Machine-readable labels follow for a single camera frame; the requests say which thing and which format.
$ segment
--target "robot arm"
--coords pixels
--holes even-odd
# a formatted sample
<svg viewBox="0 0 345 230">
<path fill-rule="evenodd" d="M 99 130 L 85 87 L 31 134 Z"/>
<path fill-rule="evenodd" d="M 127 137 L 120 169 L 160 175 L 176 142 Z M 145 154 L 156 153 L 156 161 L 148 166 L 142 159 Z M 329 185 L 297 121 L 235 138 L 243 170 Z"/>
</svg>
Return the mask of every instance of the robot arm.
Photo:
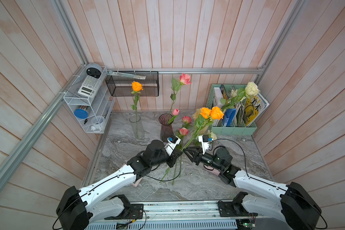
<svg viewBox="0 0 345 230">
<path fill-rule="evenodd" d="M 321 209 L 299 184 L 276 183 L 247 173 L 231 164 L 232 156 L 225 146 L 217 146 L 213 151 L 214 155 L 204 153 L 201 147 L 187 148 L 183 152 L 196 165 L 202 162 L 217 169 L 220 172 L 218 176 L 225 184 L 265 197 L 240 192 L 231 204 L 234 214 L 264 214 L 286 222 L 294 230 L 314 230 L 316 227 Z"/>
<path fill-rule="evenodd" d="M 74 186 L 67 189 L 56 209 L 62 228 L 83 230 L 96 220 L 128 213 L 130 203 L 125 196 L 102 200 L 147 175 L 153 166 L 167 163 L 172 168 L 182 155 L 181 151 L 175 150 L 179 143 L 180 139 L 176 136 L 169 137 L 166 145 L 160 140 L 153 140 L 146 150 L 131 158 L 113 174 L 79 190 Z"/>
<path fill-rule="evenodd" d="M 287 222 L 294 230 L 314 230 L 321 209 L 308 193 L 298 184 L 290 185 L 271 182 L 256 177 L 231 164 L 232 156 L 224 146 L 218 146 L 214 155 L 205 153 L 201 147 L 175 150 L 180 139 L 172 136 L 168 143 L 153 140 L 145 151 L 131 158 L 126 165 L 104 179 L 76 190 L 67 189 L 56 213 L 64 230 L 83 230 L 89 223 L 129 213 L 130 203 L 124 195 L 102 201 L 121 187 L 137 181 L 151 172 L 153 166 L 167 163 L 171 168 L 184 152 L 191 162 L 203 163 L 217 169 L 220 179 L 234 187 L 247 189 L 265 198 L 240 192 L 231 204 L 231 210 L 238 216 L 259 213 Z"/>
</svg>

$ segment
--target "marble tabletop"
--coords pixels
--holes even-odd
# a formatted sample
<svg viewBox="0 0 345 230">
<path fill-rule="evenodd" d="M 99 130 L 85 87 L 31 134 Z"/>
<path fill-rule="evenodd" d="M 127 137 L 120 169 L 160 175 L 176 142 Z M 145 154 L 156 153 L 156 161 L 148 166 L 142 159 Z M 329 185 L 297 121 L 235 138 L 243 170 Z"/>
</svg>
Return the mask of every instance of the marble tabletop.
<svg viewBox="0 0 345 230">
<path fill-rule="evenodd" d="M 118 112 L 112 114 L 112 122 L 108 137 L 100 155 L 94 182 L 101 180 L 107 175 L 118 170 L 138 152 L 145 150 L 152 140 L 160 139 L 161 124 L 158 118 L 165 112 L 139 112 L 145 130 L 145 136 L 136 140 L 133 135 L 129 117 L 133 113 Z M 174 132 L 181 128 L 183 116 L 190 116 L 192 111 L 181 111 L 173 123 Z M 253 141 L 252 136 L 227 136 L 218 135 L 218 138 L 227 138 L 236 141 L 243 148 L 246 156 L 246 167 L 249 173 L 271 180 L 265 163 Z M 214 147 L 224 145 L 233 156 L 232 164 L 244 169 L 244 155 L 242 150 L 228 140 L 217 140 Z M 148 174 L 151 177 L 161 179 L 165 174 L 167 164 L 161 165 L 157 170 Z M 164 180 L 174 178 L 174 168 L 170 170 Z M 230 200 L 239 191 L 246 191 L 224 184 L 220 178 L 205 170 L 203 165 L 192 163 L 187 156 L 182 156 L 181 177 L 172 182 L 159 182 L 154 179 L 143 177 L 140 184 L 135 188 L 132 185 L 124 186 L 114 195 L 124 194 L 131 202 L 141 201 L 174 201 L 174 200 Z"/>
</svg>

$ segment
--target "calculator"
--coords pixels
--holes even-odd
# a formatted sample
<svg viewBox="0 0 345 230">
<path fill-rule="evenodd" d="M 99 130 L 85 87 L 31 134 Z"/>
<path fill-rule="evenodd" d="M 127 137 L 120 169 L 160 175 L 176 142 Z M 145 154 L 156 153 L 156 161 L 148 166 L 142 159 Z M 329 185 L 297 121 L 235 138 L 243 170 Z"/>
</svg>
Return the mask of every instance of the calculator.
<svg viewBox="0 0 345 230">
<path fill-rule="evenodd" d="M 98 91 L 98 83 L 98 79 L 87 75 L 86 79 L 84 79 L 81 87 L 78 90 L 78 94 L 93 98 Z"/>
</svg>

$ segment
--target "mint green organizer box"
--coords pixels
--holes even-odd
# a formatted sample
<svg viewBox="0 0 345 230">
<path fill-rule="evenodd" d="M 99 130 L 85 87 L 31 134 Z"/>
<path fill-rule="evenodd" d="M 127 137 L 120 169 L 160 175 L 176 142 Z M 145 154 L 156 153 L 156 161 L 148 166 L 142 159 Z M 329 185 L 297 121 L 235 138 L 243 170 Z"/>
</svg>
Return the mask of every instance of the mint green organizer box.
<svg viewBox="0 0 345 230">
<path fill-rule="evenodd" d="M 220 86 L 221 86 L 221 84 L 212 84 L 211 85 L 210 94 L 208 96 L 207 104 L 206 104 L 207 108 L 212 107 L 213 87 L 220 87 Z M 230 90 L 231 86 L 232 86 L 232 84 L 224 84 L 224 87 L 225 87 L 226 92 L 228 94 L 231 92 L 231 90 Z M 235 89 L 246 87 L 246 85 L 235 85 L 235 84 L 233 86 Z M 221 135 L 252 135 L 257 129 L 257 126 L 254 122 L 249 127 L 245 127 L 244 122 L 242 121 L 240 126 L 241 127 L 234 127 L 234 123 L 232 122 L 230 124 L 230 127 L 212 126 L 212 127 L 210 127 L 209 130 L 211 130 L 215 134 L 221 134 Z"/>
</svg>

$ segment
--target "wooden plank wall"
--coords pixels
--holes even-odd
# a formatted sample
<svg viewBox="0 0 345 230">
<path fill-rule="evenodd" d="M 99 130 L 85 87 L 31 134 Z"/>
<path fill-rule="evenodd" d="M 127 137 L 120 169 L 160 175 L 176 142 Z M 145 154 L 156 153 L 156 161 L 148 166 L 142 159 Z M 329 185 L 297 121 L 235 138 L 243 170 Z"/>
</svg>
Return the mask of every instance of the wooden plank wall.
<svg viewBox="0 0 345 230">
<path fill-rule="evenodd" d="M 0 165 L 81 63 L 50 0 L 0 0 Z M 62 107 L 1 192 L 0 229 L 51 229 L 96 142 Z"/>
<path fill-rule="evenodd" d="M 275 180 L 345 227 L 345 0 L 309 1 L 259 88 L 271 105 L 254 136 Z"/>
<path fill-rule="evenodd" d="M 89 62 L 109 68 L 259 67 L 295 0 L 62 0 Z M 160 96 L 141 97 L 142 110 L 168 110 L 171 78 Z M 202 107 L 210 84 L 246 84 L 252 74 L 194 74 L 174 108 Z M 115 110 L 130 110 L 117 97 Z"/>
</svg>

